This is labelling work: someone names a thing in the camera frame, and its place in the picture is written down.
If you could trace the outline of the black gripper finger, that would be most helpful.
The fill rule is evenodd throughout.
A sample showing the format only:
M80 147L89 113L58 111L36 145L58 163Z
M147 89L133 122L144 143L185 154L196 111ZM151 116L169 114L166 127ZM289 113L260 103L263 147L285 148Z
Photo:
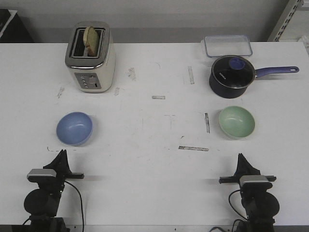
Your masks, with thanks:
M254 168L242 154L242 167L244 172L260 172L260 170Z
M63 162L64 162L64 165L66 167L69 167L68 156L67 156L67 150L66 149L63 150Z
M243 171L244 170L244 156L242 153L238 154L238 162L237 162L237 171Z
M58 167L61 165L62 157L64 155L64 150L62 149L58 155L53 159L53 161L50 163L51 167Z

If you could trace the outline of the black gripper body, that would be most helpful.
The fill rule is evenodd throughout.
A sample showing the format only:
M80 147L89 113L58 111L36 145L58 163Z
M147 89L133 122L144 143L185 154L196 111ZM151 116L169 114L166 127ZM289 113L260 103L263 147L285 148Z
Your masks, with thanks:
M50 191L63 191L67 180L84 179L84 173L72 172L67 162L50 163L43 166L43 170L52 173L45 187Z
M234 173L233 176L221 176L219 178L220 184L238 184L239 185L239 179L244 175L262 175L260 172L244 172L244 171L237 171ZM271 182L271 184L276 181L276 176L274 175L265 175L267 179ZM259 188L244 188L241 189L241 191L266 191L267 189L259 189Z

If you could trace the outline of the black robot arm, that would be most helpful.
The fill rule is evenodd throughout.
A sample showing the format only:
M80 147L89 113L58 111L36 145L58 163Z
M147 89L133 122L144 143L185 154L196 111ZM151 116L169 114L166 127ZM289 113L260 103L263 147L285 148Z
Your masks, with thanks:
M276 180L273 175L262 175L251 166L243 154L238 154L237 168L233 176L222 176L219 183L239 184L241 204L245 209L245 220L238 220L236 232L273 232L274 216L279 212L277 198L267 192Z
M41 169L32 169L27 180L37 183L24 200L24 209L30 213L29 232L69 232L64 219L57 217L57 211L65 184L77 189L67 179L83 179L83 173L70 170L67 151L62 149L55 159Z

